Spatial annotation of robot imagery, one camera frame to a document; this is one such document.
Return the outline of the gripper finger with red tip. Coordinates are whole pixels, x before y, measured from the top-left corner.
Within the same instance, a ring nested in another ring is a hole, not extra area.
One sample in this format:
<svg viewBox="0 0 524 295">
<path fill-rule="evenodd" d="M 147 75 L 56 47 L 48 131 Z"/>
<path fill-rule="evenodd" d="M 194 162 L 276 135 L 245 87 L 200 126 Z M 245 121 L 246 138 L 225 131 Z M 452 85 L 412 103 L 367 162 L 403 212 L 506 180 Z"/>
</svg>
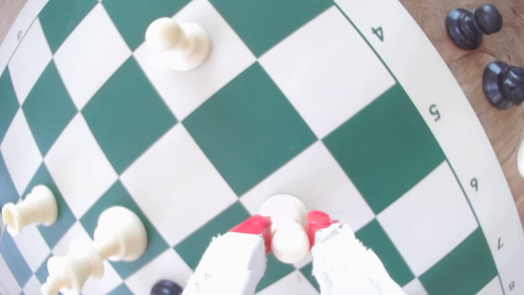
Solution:
<svg viewBox="0 0 524 295">
<path fill-rule="evenodd" d="M 321 294 L 406 294 L 349 224 L 311 210 L 305 231 L 311 244 L 312 274 Z"/>
<path fill-rule="evenodd" d="M 182 294 L 255 294 L 271 252 L 272 220 L 252 215 L 214 237 Z"/>
</svg>

